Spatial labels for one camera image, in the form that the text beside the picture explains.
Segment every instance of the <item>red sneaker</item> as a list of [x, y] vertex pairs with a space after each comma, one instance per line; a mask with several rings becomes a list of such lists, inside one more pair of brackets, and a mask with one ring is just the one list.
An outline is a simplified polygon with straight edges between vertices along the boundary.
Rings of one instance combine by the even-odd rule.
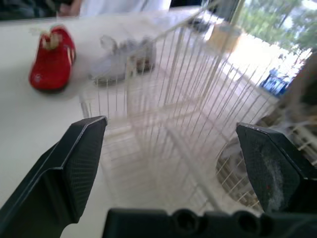
[[70, 78], [75, 59], [75, 47], [62, 26], [40, 36], [39, 48], [29, 81], [32, 87], [42, 91], [63, 89]]

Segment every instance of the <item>black plastic part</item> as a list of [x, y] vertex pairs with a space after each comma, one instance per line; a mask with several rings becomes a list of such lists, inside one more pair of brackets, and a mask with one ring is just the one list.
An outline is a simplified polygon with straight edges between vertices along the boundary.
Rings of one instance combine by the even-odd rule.
[[251, 185], [265, 212], [317, 212], [317, 169], [280, 132], [236, 129]]
[[[179, 230], [175, 214], [189, 218], [189, 223], [193, 215], [195, 228], [190, 233]], [[258, 218], [241, 211], [232, 216], [207, 212], [199, 217], [189, 210], [169, 216], [162, 210], [110, 209], [103, 238], [312, 238], [316, 234], [317, 216], [310, 214], [273, 213]]]
[[72, 124], [0, 210], [1, 238], [58, 238], [78, 223], [96, 177], [105, 117]]

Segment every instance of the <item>table surface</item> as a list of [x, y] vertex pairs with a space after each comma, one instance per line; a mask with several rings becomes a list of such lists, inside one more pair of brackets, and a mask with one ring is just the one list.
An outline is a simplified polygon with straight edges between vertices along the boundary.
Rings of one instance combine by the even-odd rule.
[[[79, 94], [87, 82], [90, 63], [105, 53], [100, 47], [100, 37], [108, 35], [119, 43], [127, 38], [155, 37], [196, 10], [182, 8], [170, 12], [0, 24], [0, 207], [38, 158], [62, 137], [70, 124], [83, 118]], [[47, 95], [35, 91], [28, 83], [39, 38], [30, 30], [49, 30], [55, 24], [64, 24], [71, 33], [77, 62], [65, 91]], [[108, 209], [106, 203], [111, 202], [103, 182], [99, 170], [80, 224], [68, 226], [62, 237], [101, 236]]]

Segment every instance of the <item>white stripe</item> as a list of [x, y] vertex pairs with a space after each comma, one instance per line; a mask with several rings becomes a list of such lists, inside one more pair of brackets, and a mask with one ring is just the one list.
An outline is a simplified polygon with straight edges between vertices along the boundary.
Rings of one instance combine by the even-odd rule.
[[72, 65], [72, 61], [71, 61], [71, 55], [70, 55], [70, 48], [67, 47], [67, 56], [68, 56], [68, 61], [69, 61], [69, 64]]

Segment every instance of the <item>wire rack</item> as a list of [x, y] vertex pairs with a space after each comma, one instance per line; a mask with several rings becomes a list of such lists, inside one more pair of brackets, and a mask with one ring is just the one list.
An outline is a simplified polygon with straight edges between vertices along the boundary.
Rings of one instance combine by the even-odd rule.
[[[127, 54], [123, 81], [87, 84], [81, 96], [85, 117], [109, 119], [101, 166], [113, 206], [262, 211], [241, 152], [225, 152], [238, 143], [236, 123], [255, 124], [277, 100], [257, 87], [264, 72], [254, 83], [257, 69], [246, 76], [248, 69], [230, 63], [227, 40], [217, 49], [206, 41], [219, 21], [206, 11], [214, 4]], [[197, 17], [209, 31], [188, 25]], [[149, 48], [156, 57], [145, 72], [147, 57], [136, 56]], [[302, 126], [287, 131], [300, 150], [317, 158], [309, 131]]]

